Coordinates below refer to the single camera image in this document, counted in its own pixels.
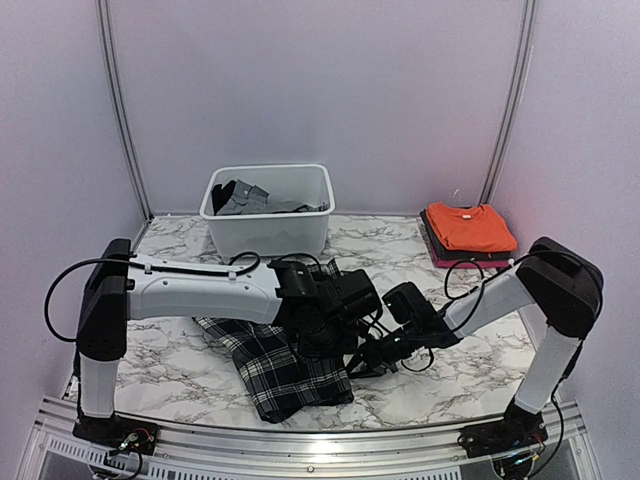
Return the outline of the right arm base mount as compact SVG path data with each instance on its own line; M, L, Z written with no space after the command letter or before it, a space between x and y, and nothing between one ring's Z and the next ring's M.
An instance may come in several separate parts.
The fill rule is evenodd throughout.
M530 413L511 400L500 420L463 427L457 442L468 458L538 445L548 439L542 413Z

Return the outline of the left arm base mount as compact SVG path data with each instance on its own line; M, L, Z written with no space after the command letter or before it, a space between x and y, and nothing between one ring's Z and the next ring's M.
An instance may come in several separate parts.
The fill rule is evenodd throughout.
M138 451L142 455L152 455L158 433L156 423L117 414L96 418L79 413L72 429L74 437L108 447L113 454Z

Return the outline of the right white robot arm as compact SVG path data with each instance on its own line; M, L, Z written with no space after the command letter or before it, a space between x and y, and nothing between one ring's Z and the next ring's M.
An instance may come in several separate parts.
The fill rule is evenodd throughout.
M604 275L592 262L541 237L512 265L441 308L435 308L412 282L392 288L382 302L398 326L364 341L348 363L348 372L380 376L420 349L448 349L512 314L536 310L543 316L545 332L505 419L495 428L496 440L515 448L533 433L534 419L569 376L599 319Z

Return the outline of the black white plaid shirt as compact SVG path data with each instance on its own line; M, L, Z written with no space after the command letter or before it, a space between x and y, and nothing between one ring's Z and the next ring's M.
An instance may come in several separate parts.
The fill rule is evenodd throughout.
M324 265L282 259L269 265L275 269L282 300L274 323L203 316L193 321L230 353L261 420L277 424L307 406L351 403L354 395L343 356L303 358L289 332L291 318L300 310L340 315L333 286L337 276Z

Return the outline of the orange t-shirt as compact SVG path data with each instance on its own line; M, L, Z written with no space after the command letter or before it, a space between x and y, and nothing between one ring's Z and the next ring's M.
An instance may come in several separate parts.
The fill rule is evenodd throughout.
M427 217L441 243L449 250L513 252L518 242L504 218L488 204L455 208L442 202L427 208ZM461 216L469 214L471 219Z

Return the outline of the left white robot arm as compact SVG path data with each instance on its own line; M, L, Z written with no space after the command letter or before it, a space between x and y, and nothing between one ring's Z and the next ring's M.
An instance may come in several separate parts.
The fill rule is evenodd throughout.
M106 445L125 438L115 383L131 320L189 317L230 354L259 418L354 399L343 358L357 344L360 271L290 257L240 266L137 260L112 241L85 284L76 336L78 413Z

